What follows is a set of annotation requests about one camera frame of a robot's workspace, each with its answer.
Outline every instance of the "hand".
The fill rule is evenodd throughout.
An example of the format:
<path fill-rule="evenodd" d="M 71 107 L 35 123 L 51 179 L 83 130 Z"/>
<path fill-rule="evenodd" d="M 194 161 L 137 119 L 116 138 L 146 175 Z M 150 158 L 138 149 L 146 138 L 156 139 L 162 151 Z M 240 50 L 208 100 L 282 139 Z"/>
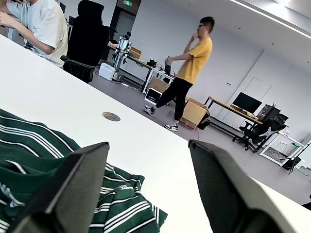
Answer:
<path fill-rule="evenodd" d="M 168 58 L 165 60 L 165 62 L 171 63 L 171 62 L 173 62 L 173 59 L 172 59 L 171 57 L 168 57 Z"/>
<path fill-rule="evenodd" d="M 195 41 L 199 37 L 198 33 L 195 33 L 191 37 L 191 42 Z"/>
<path fill-rule="evenodd" d="M 0 26 L 5 26 L 8 28 L 14 28 L 16 23 L 18 23 L 15 19 L 9 16 L 7 13 L 3 13 L 0 11 Z"/>

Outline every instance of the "green striped cloth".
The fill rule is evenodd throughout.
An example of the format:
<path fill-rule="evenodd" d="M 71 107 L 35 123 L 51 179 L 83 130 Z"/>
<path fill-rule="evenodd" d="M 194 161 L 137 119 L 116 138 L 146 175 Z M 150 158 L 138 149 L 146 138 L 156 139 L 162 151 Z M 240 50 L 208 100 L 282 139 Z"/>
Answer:
<path fill-rule="evenodd" d="M 80 147 L 41 123 L 0 109 L 0 233 L 37 189 Z M 167 214 L 140 193 L 143 176 L 106 164 L 90 233 L 158 233 Z"/>

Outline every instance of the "exit sign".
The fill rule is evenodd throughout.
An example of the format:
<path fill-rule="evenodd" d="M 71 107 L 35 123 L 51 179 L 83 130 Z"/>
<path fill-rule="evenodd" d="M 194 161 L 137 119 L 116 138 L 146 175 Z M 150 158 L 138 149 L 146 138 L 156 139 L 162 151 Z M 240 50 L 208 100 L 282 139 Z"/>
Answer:
<path fill-rule="evenodd" d="M 133 5 L 133 3 L 130 2 L 130 1 L 123 1 L 123 3 L 124 3 L 125 5 L 127 5 L 127 6 L 132 6 L 132 5 Z"/>

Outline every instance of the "person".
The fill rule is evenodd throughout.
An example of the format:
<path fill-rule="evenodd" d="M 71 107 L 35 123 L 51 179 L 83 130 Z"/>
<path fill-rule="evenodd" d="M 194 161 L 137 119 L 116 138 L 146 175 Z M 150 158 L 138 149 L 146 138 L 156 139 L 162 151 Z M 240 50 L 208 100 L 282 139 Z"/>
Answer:
<path fill-rule="evenodd" d="M 201 19 L 197 33 L 192 36 L 184 51 L 184 54 L 177 57 L 168 57 L 166 60 L 168 63 L 185 60 L 173 83 L 166 91 L 164 91 L 156 104 L 156 107 L 160 108 L 176 98 L 174 114 L 175 122 L 174 124 L 165 126 L 165 128 L 171 131 L 178 131 L 178 123 L 185 109 L 186 95 L 210 57 L 213 49 L 213 42 L 209 35 L 212 32 L 214 25 L 215 21 L 213 17 L 205 17 Z M 199 43 L 190 50 L 192 43 L 197 38 L 200 40 Z M 149 115 L 154 116 L 154 107 L 145 105 L 145 108 Z"/>
<path fill-rule="evenodd" d="M 25 47 L 58 67 L 67 54 L 67 24 L 55 0 L 29 0 L 25 3 L 0 0 L 0 26 L 16 29 L 25 38 Z"/>

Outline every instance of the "gray floor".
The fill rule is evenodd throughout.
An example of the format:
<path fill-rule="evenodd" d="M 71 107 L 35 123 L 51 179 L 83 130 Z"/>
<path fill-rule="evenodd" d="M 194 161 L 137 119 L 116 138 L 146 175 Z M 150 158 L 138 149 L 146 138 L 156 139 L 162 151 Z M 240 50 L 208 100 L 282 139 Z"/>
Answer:
<path fill-rule="evenodd" d="M 133 88 L 112 83 L 96 75 L 94 75 L 94 80 L 90 85 L 134 111 L 150 118 L 159 125 L 172 123 L 174 112 L 172 107 L 164 106 L 156 111 L 155 117 L 150 117 L 143 111 L 145 104 L 143 94 Z M 231 136 L 213 127 L 207 127 L 204 131 L 199 129 L 189 131 L 186 128 L 180 127 L 176 134 L 186 140 L 198 139 L 217 145 L 227 150 L 251 177 L 299 204 L 311 201 L 309 199 L 309 195 L 311 194 L 311 177 L 305 176 L 298 170 L 295 170 L 294 173 L 288 176 L 288 171 L 258 154 L 253 154 L 251 151 L 244 151 L 241 144 L 232 142 Z"/>

